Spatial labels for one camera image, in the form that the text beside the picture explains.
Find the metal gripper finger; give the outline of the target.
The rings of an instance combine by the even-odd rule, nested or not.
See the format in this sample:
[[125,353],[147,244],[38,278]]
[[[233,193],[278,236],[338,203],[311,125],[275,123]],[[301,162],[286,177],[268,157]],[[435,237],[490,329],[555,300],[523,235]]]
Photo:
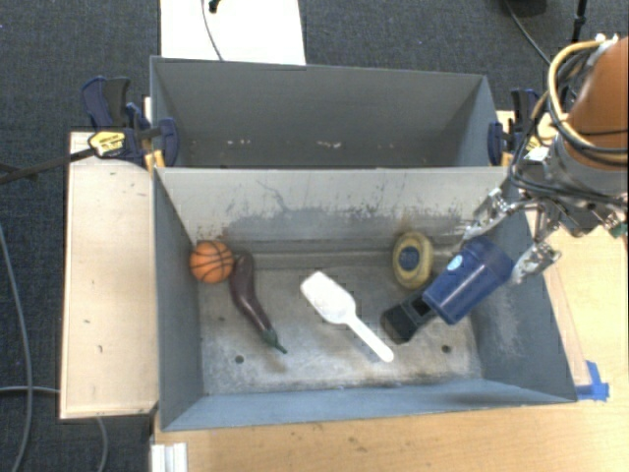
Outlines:
[[502,189],[491,190],[474,210],[473,218],[466,226],[462,240],[467,242],[488,234],[513,212],[514,206],[505,199],[505,193]]
[[534,243],[518,259],[511,271],[509,282],[519,285],[527,278],[541,274],[560,258],[561,252],[553,249],[547,242]]

